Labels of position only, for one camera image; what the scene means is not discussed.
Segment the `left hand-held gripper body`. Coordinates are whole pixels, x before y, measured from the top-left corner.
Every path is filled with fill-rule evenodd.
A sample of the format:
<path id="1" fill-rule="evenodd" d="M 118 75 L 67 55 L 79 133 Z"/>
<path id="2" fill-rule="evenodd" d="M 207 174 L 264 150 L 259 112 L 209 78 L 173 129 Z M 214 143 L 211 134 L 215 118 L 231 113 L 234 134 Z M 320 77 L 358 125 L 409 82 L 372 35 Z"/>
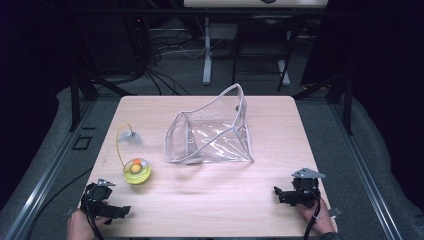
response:
<path id="1" fill-rule="evenodd" d="M 115 186 L 115 183 L 101 178 L 96 183 L 87 185 L 81 198 L 80 209 L 91 215 L 114 215 L 115 208 L 106 202 L 112 193 L 111 186 Z"/>

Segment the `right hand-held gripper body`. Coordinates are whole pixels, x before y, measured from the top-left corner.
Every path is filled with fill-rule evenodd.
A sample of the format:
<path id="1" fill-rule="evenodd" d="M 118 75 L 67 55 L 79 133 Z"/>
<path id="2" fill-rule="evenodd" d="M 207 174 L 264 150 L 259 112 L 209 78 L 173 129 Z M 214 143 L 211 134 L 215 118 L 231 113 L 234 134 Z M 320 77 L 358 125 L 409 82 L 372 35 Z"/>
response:
<path id="1" fill-rule="evenodd" d="M 319 190 L 319 178 L 325 178 L 323 173 L 302 168 L 292 174 L 294 177 L 292 185 L 295 190 L 295 197 L 291 206 L 302 204 L 307 208 L 312 208 L 315 201 L 321 197 Z"/>

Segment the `person's left hand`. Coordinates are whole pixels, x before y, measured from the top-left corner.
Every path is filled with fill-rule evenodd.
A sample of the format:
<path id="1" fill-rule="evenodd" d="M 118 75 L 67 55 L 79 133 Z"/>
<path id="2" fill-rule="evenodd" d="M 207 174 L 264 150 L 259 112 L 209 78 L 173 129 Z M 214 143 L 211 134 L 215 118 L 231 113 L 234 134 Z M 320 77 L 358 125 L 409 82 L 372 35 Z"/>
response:
<path id="1" fill-rule="evenodd" d="M 75 210 L 67 221 L 66 240 L 97 240 L 90 226 L 87 215 L 81 210 Z"/>

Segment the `person's right hand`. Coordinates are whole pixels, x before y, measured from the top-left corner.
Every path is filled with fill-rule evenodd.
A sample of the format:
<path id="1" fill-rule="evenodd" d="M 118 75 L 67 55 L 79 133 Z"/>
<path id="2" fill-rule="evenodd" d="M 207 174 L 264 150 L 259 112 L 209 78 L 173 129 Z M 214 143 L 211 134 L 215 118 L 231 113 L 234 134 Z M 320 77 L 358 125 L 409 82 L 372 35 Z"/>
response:
<path id="1" fill-rule="evenodd" d="M 336 232 L 329 216 L 327 204 L 323 199 L 320 200 L 320 203 L 315 203 L 312 208 L 307 208 L 302 204 L 297 204 L 296 209 L 302 214 L 307 222 L 311 219 L 315 219 L 315 223 L 312 225 L 312 228 L 319 235 Z"/>

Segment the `yellow cat toy with feather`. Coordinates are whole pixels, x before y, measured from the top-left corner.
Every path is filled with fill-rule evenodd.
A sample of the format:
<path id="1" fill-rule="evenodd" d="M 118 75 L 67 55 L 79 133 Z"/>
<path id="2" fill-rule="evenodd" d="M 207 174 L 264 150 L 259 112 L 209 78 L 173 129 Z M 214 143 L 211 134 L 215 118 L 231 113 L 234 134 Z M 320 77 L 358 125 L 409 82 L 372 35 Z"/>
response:
<path id="1" fill-rule="evenodd" d="M 139 185 L 144 183 L 152 172 L 149 162 L 144 158 L 132 158 L 125 162 L 120 151 L 120 143 L 128 143 L 131 146 L 137 147 L 140 147 L 142 144 L 141 136 L 127 122 L 122 123 L 118 127 L 115 137 L 115 148 L 122 165 L 122 174 L 129 184 Z"/>

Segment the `clear plastic zipper bag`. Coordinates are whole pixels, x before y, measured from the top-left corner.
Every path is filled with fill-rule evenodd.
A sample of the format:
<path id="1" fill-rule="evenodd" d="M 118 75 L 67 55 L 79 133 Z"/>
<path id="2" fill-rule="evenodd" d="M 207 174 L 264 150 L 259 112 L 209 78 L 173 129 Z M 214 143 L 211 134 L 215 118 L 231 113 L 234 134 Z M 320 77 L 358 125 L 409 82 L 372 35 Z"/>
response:
<path id="1" fill-rule="evenodd" d="M 253 163 L 242 87 L 233 84 L 203 106 L 179 112 L 167 130 L 165 160 L 186 165 Z"/>

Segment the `black metal stand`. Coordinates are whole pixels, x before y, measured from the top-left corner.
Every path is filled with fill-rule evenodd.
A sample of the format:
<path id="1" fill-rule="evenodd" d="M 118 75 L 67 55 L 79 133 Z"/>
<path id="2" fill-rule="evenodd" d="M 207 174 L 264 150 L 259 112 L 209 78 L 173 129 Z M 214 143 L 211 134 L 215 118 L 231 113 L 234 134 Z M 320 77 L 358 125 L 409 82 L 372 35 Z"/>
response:
<path id="1" fill-rule="evenodd" d="M 69 131 L 74 131 L 81 121 L 80 111 L 80 94 L 88 101 L 96 101 L 99 94 L 94 87 L 94 84 L 98 83 L 119 96 L 134 96 L 134 93 L 130 93 L 115 84 L 107 81 L 105 78 L 95 74 L 91 70 L 87 70 L 84 67 L 75 64 L 72 70 L 72 77 L 70 79 L 70 91 L 71 91 L 71 113 L 72 121 Z"/>
<path id="2" fill-rule="evenodd" d="M 313 84 L 306 90 L 293 96 L 295 100 L 306 98 L 319 89 L 329 85 L 330 90 L 325 96 L 325 101 L 328 104 L 338 104 L 341 97 L 343 97 L 343 112 L 342 112 L 342 125 L 349 135 L 352 135 L 351 116 L 352 116 L 352 103 L 353 103 L 353 81 L 351 74 L 352 67 L 346 67 L 341 72 L 325 79 L 324 81 Z"/>

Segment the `white desk leg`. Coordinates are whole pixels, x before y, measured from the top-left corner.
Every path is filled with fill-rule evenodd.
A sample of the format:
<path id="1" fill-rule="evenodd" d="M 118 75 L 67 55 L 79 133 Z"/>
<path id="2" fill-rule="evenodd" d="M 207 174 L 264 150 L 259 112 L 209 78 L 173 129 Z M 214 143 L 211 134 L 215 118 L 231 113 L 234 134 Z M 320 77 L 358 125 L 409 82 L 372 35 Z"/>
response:
<path id="1" fill-rule="evenodd" d="M 278 66 L 278 70 L 279 70 L 279 75 L 280 75 L 280 82 L 279 82 L 279 87 L 278 89 L 281 90 L 283 87 L 287 87 L 291 84 L 290 79 L 287 75 L 287 65 L 288 65 L 288 61 L 290 60 L 290 50 L 289 50 L 289 39 L 290 39 L 290 31 L 287 31 L 284 33 L 284 38 L 285 38 L 285 57 L 283 59 L 278 59 L 277 60 L 277 66 Z"/>
<path id="2" fill-rule="evenodd" d="M 212 53 L 211 53 L 211 36 L 210 36 L 210 20 L 205 19 L 204 23 L 204 43 L 205 43 L 205 59 L 203 69 L 203 84 L 209 85 L 211 83 L 212 74 Z"/>

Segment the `black chair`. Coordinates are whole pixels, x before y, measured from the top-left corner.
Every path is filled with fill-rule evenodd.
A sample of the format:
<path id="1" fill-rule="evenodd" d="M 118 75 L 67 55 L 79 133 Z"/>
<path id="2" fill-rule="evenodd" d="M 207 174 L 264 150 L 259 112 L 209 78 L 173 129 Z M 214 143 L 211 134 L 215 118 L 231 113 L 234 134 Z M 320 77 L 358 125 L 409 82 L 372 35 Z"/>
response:
<path id="1" fill-rule="evenodd" d="M 306 21 L 300 16 L 254 15 L 237 25 L 231 56 L 231 83 L 240 76 L 280 75 L 277 60 L 285 57 L 284 33 L 290 31 L 291 61 L 297 38 Z"/>

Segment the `white desk top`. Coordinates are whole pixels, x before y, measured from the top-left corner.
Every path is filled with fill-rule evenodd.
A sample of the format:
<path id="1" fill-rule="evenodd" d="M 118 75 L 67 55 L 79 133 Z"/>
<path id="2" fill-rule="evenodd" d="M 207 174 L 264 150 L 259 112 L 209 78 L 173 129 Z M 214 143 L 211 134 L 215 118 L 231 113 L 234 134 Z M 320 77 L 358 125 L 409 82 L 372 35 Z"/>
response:
<path id="1" fill-rule="evenodd" d="M 329 0 L 183 0 L 192 8 L 325 8 Z"/>

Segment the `grey metal floor rail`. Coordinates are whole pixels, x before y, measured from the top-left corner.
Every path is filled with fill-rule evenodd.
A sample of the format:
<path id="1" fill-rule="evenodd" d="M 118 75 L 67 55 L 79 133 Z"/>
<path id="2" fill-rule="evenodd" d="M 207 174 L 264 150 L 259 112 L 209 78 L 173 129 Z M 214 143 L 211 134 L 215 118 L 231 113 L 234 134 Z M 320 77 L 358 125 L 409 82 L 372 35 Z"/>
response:
<path id="1" fill-rule="evenodd" d="M 80 202 L 114 109 L 100 101 L 85 103 L 72 132 L 68 112 L 59 110 L 23 182 L 0 211 L 0 240 L 65 240 L 64 213 Z"/>
<path id="2" fill-rule="evenodd" d="M 343 124 L 341 110 L 337 105 L 333 104 L 329 105 L 329 109 L 335 118 L 337 126 L 342 132 L 343 138 L 347 142 L 347 145 L 353 155 L 353 164 L 355 165 L 356 172 L 362 182 L 362 185 L 367 193 L 367 196 L 386 235 L 387 240 L 404 240 L 402 234 L 399 231 L 399 228 L 393 219 L 392 214 L 388 209 L 386 201 L 381 195 L 381 192 L 378 189 L 376 182 L 365 162 L 355 137 L 348 133 Z"/>

